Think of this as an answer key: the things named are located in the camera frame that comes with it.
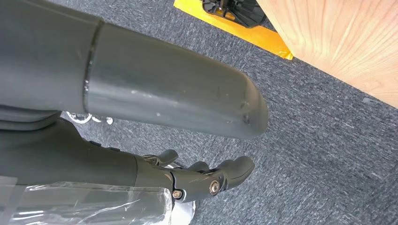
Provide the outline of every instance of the bolt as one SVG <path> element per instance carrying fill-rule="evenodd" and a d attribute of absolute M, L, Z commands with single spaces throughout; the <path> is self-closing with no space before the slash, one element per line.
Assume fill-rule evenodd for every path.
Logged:
<path fill-rule="evenodd" d="M 211 195 L 216 195 L 218 191 L 220 190 L 220 183 L 216 180 L 212 181 L 210 183 L 210 194 Z"/>
<path fill-rule="evenodd" d="M 173 191 L 173 197 L 175 198 L 175 199 L 179 199 L 179 198 L 181 198 L 183 196 L 183 192 L 182 191 L 179 191 L 179 190 L 174 190 Z"/>

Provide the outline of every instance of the carpet floor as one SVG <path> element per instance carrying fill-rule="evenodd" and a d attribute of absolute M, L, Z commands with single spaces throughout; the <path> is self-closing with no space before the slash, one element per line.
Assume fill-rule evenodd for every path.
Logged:
<path fill-rule="evenodd" d="M 250 178 L 201 201 L 193 225 L 398 224 L 397 109 L 185 14 L 173 0 L 53 1 L 227 63 L 266 98 L 269 128 L 252 140 L 124 120 L 76 124 L 86 139 L 135 154 L 175 149 L 183 165 L 252 157 Z"/>

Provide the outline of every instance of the plastic wrap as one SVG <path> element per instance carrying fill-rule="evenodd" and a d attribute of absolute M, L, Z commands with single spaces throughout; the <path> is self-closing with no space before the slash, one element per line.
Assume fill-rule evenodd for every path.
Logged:
<path fill-rule="evenodd" d="M 73 182 L 22 187 L 9 225 L 170 224 L 172 201 L 165 188 Z M 15 201 L 12 197 L 5 211 L 9 211 L 7 207 L 12 206 L 9 203 Z"/>

